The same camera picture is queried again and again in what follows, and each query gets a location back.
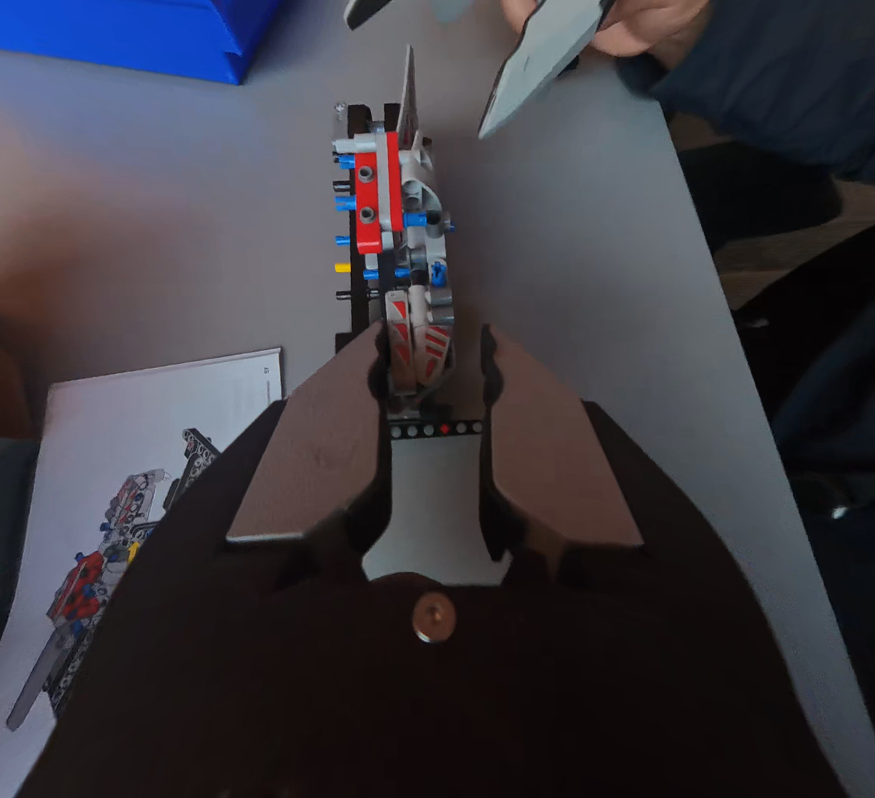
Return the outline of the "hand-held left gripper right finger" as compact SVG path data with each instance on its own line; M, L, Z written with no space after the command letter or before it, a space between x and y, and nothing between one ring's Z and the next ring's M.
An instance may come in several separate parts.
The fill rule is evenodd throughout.
M479 526L487 552L638 549L643 538L585 404L489 324L480 332Z

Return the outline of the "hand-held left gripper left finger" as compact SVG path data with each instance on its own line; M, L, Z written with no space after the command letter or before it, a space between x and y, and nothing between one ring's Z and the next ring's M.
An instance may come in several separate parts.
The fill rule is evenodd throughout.
M231 551L363 568L392 514L387 352L385 324L371 324L286 399L227 530Z

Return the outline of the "black lego chassis assembly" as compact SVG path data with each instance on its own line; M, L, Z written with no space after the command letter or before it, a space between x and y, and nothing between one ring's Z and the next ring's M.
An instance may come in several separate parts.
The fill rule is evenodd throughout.
M382 115L360 103L340 103L335 109L338 120L345 121L345 136L333 140L332 152L345 175L333 182L334 206L348 217L346 233L334 239L347 249L348 261L337 263L335 270L349 277L348 288L336 298L350 306L349 330L335 334L338 353L374 322L386 326L383 297L389 290L413 284L445 287L452 292L453 305L446 238L455 226L438 195L432 140L419 124L412 46L405 51L399 102L384 104ZM388 415L387 382L391 436L451 438L483 432L481 420L455 419L451 407L436 399L438 391L431 412L393 419Z

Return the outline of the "person's right forearm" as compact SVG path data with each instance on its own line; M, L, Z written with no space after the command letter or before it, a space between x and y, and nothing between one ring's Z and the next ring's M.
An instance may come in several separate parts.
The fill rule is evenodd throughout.
M712 0L676 68L618 60L633 93L839 180L874 183L874 0Z

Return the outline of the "lego instruction booklet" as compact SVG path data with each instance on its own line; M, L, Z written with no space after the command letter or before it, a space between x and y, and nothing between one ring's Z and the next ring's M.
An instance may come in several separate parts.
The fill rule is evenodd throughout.
M278 348L52 386L2 639L2 745L53 727L159 521L270 403Z

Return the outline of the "person's dark blue clothing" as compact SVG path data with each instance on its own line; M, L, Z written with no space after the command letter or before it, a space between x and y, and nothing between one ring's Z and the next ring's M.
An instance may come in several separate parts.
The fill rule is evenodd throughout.
M729 141L679 154L713 252L842 213L824 167ZM733 312L869 715L874 702L873 227Z

